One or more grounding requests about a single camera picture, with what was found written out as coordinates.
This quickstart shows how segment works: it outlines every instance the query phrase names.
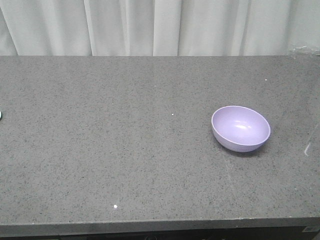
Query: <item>bowl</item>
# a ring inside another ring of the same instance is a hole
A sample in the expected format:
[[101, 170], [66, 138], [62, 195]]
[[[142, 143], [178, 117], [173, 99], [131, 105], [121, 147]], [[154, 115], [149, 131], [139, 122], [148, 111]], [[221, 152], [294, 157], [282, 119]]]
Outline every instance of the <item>bowl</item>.
[[258, 112], [244, 106], [225, 106], [214, 112], [212, 131], [217, 141], [235, 152], [251, 152], [270, 136], [268, 121]]

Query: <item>countertop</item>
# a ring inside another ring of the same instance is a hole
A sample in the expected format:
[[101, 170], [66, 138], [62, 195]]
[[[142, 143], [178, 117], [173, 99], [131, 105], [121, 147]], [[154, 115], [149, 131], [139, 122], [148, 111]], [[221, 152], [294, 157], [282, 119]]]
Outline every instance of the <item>countertop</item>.
[[320, 225], [320, 57], [1, 56], [0, 111], [0, 237]]

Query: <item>countertop edge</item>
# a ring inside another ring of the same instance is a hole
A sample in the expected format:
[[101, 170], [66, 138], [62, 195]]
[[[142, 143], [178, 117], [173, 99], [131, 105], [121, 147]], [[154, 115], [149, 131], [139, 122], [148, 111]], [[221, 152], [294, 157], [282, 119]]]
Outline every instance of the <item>countertop edge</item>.
[[318, 226], [320, 217], [179, 219], [0, 225], [0, 238], [179, 230]]

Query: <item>gray speckled countertop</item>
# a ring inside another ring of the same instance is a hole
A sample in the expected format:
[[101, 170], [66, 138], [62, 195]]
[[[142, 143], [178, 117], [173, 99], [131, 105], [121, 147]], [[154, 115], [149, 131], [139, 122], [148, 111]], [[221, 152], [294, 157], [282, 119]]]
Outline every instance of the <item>gray speckled countertop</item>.
[[[227, 105], [269, 141], [223, 148]], [[1, 56], [0, 111], [0, 237], [320, 225], [317, 57]]]

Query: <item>curtain fold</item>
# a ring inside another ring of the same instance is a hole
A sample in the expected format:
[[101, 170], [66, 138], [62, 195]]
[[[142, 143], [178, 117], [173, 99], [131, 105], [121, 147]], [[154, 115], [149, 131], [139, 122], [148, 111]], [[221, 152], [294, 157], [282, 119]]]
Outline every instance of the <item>curtain fold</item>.
[[0, 55], [287, 55], [320, 0], [0, 0]]
[[15, 44], [0, 10], [0, 55], [17, 55]]

